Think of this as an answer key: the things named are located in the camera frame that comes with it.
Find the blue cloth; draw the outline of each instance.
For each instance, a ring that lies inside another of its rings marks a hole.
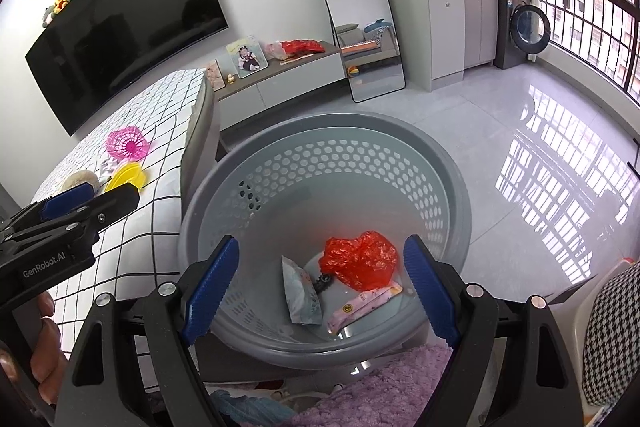
[[[236,423],[249,423],[260,427],[272,427],[296,415],[296,412],[271,398],[232,396],[223,390],[210,395],[214,407]]]
[[[390,28],[390,27],[391,27],[390,22],[386,22],[384,19],[378,19],[373,24],[370,24],[369,26],[364,28],[364,32],[369,33],[370,31],[376,30],[378,28]]]

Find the tv cabinet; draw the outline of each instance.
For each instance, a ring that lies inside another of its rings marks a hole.
[[[340,49],[321,41],[324,53],[256,71],[216,91],[220,129],[226,129],[279,103],[347,77]]]

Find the washing machine door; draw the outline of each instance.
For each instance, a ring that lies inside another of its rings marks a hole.
[[[531,4],[523,4],[513,10],[509,32],[513,43],[530,55],[540,53],[551,40],[549,19],[540,8]]]

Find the baby photo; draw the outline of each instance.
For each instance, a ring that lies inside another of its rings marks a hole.
[[[269,65],[267,59],[264,58],[258,39],[253,35],[228,44],[226,50],[231,55],[240,78],[244,78]]]

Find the blue gripper pad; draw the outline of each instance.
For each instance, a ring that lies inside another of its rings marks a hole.
[[[184,326],[180,332],[187,346],[209,331],[213,317],[231,282],[240,261],[238,241],[231,238],[220,250],[187,303]]]
[[[455,349],[460,343],[456,326],[456,308],[440,278],[422,253],[421,245],[409,237],[404,242],[404,268],[406,269],[434,333]]]
[[[83,183],[78,187],[70,188],[58,196],[45,201],[40,211],[40,219],[49,221],[64,216],[76,206],[80,206],[94,198],[94,188],[89,183]]]

